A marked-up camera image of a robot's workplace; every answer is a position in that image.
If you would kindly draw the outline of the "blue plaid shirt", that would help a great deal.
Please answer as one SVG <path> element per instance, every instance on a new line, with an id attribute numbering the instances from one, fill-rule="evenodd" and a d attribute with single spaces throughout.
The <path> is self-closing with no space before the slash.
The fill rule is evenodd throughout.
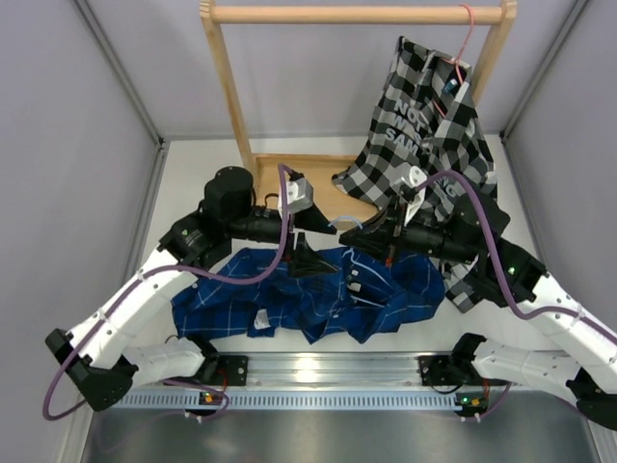
<path id="1" fill-rule="evenodd" d="M 385 266 L 347 247 L 318 254 L 337 272 L 292 278 L 280 263 L 251 286 L 197 279 L 173 299 L 178 335 L 272 338 L 283 328 L 301 332 L 310 344 L 337 333 L 365 343 L 375 334 L 432 318 L 443 301 L 442 274 L 425 256 L 404 253 Z"/>

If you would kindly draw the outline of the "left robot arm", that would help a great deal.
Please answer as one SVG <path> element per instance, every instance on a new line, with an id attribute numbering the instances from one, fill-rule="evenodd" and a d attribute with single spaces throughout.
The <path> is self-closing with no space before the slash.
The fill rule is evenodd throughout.
<path id="1" fill-rule="evenodd" d="M 218 353 L 208 342 L 180 338 L 149 347 L 132 342 L 140 330 L 198 278 L 231 286 L 256 286 L 287 261 L 293 276 L 335 273 L 295 229 L 334 233 L 301 173 L 281 164 L 276 208 L 256 204 L 254 177 L 245 168 L 219 170 L 203 188 L 198 208 L 177 220 L 137 273 L 104 305 L 68 330 L 55 329 L 45 344 L 60 368 L 43 400 L 43 415 L 60 379 L 67 376 L 94 411 L 118 403 L 133 388 L 176 377 L 205 385 L 218 372 Z M 235 239 L 275 243 L 271 263 L 251 277 L 226 277 L 211 268 L 231 253 Z"/>

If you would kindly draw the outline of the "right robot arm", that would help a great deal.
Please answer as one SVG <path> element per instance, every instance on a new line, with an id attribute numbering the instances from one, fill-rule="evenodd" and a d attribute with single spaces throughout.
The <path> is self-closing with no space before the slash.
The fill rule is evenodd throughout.
<path id="1" fill-rule="evenodd" d="M 616 427 L 616 334 L 587 311 L 527 250 L 502 237 L 510 222 L 491 198 L 463 195 L 450 217 L 429 226 L 406 216 L 396 198 L 362 225 L 344 232 L 341 244 L 382 263 L 402 251 L 468 264 L 463 281 L 471 293 L 529 323 L 561 348 L 550 355 L 465 333 L 443 363 L 445 373 L 470 384 L 487 379 L 516 383 L 553 395 L 586 419 Z"/>

